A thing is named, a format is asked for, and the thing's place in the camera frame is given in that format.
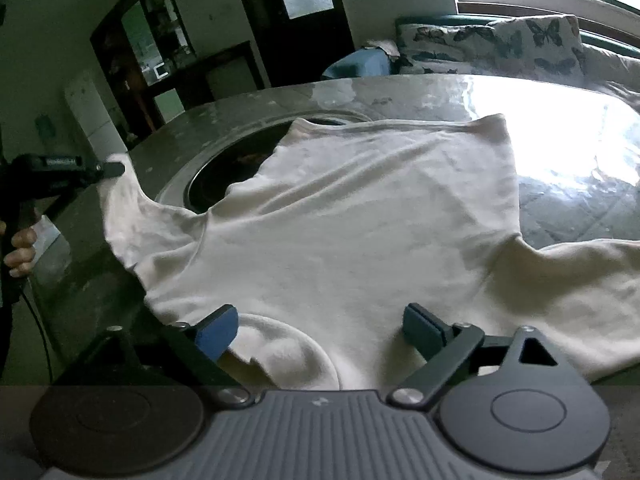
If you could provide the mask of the person's left hand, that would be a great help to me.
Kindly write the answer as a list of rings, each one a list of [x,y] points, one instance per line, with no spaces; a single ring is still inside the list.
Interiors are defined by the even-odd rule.
[[[37,240],[35,230],[30,226],[27,229],[16,232],[9,238],[6,235],[6,232],[8,232],[6,222],[1,221],[0,226],[1,237],[4,240],[9,240],[12,247],[11,251],[3,257],[3,263],[9,269],[9,276],[11,278],[21,278],[28,275],[34,267],[35,242]]]

